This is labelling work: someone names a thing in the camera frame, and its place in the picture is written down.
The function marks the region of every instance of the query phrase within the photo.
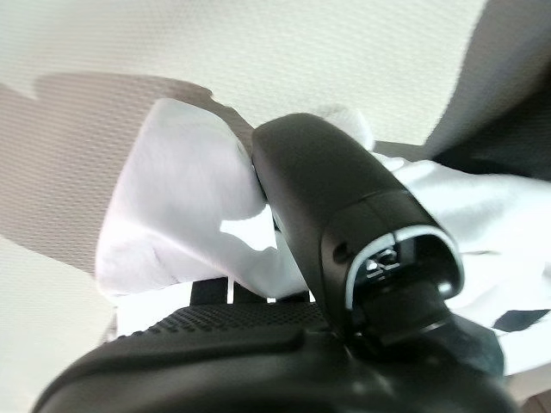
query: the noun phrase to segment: small opening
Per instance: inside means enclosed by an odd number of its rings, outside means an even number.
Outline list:
[[[346,262],[349,256],[350,252],[348,251],[347,243],[339,244],[337,248],[333,251],[333,261],[335,261],[337,264],[342,264]]]
[[[398,254],[394,250],[387,249],[377,255],[377,261],[383,268],[386,268],[398,262]]]

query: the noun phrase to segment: dark fabric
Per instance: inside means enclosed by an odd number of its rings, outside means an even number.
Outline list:
[[[266,299],[252,293],[237,282],[233,283],[233,303],[234,304],[260,304],[266,303]]]
[[[226,304],[227,278],[196,281],[191,287],[190,305]]]
[[[470,174],[513,174],[551,182],[551,81],[434,160]]]
[[[512,331],[526,330],[548,313],[549,310],[508,311],[503,316],[498,318],[493,325],[493,328],[507,331],[509,333]]]
[[[305,291],[303,293],[296,293],[293,295],[289,295],[284,299],[278,299],[277,302],[278,303],[309,303],[310,294],[308,293],[308,291]]]

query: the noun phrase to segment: gray surface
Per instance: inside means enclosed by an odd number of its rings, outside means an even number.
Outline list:
[[[0,139],[0,233],[90,273],[117,177],[158,98],[217,114],[251,146],[252,128],[192,83],[78,73],[43,77],[36,92],[28,99],[0,85],[0,131],[10,133]]]
[[[431,158],[527,97],[549,72],[550,16],[546,0],[488,2],[455,93],[426,143],[377,142],[375,150],[410,160]]]
[[[551,391],[529,398],[523,406],[523,413],[551,413]]]

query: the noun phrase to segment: textured black plastic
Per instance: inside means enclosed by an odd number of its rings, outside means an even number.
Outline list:
[[[517,411],[490,376],[430,354],[362,360],[320,320],[310,304],[181,309],[77,361],[34,413]]]
[[[304,329],[325,327],[318,307],[310,303],[185,307],[148,330],[103,344],[73,363],[46,389],[34,411],[40,411],[64,385],[90,374],[289,351],[302,343]]]

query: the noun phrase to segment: white cloth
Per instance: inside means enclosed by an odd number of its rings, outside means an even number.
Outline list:
[[[359,111],[322,115],[373,149]],[[551,308],[550,184],[375,155],[457,242],[466,283],[447,302],[454,312],[491,327],[508,310]],[[115,188],[97,248],[98,284],[127,334],[187,305],[181,283],[222,275],[266,297],[306,288],[231,130],[214,114],[162,99]],[[499,334],[507,373],[551,361],[551,317]]]

